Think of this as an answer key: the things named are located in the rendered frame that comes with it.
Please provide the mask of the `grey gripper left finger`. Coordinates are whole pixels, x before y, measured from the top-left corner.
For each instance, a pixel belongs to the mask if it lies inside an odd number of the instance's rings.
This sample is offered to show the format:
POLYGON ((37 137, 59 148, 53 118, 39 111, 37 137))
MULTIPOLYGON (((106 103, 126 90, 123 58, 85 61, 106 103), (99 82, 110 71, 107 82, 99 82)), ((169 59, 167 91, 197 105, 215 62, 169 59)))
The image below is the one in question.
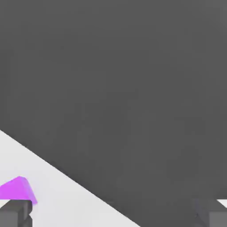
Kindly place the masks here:
POLYGON ((31 200, 9 200, 0 208, 0 227, 33 227, 31 200))

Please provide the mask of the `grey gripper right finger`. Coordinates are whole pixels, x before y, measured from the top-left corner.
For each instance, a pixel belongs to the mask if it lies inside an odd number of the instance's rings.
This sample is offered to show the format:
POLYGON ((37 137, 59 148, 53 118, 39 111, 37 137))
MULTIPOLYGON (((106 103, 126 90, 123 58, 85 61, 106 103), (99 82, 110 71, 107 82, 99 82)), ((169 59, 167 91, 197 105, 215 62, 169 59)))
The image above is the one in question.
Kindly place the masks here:
POLYGON ((194 227, 227 227, 227 207, 216 199, 193 199, 194 227))

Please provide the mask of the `large magenta box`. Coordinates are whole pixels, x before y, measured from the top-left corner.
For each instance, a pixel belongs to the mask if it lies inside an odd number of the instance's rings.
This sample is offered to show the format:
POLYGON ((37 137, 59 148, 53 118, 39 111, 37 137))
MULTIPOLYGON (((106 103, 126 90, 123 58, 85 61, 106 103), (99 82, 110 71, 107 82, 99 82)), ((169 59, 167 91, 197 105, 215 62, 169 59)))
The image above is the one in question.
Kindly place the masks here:
POLYGON ((38 203, 28 180, 22 176, 0 185, 0 200, 30 200, 33 205, 38 203))

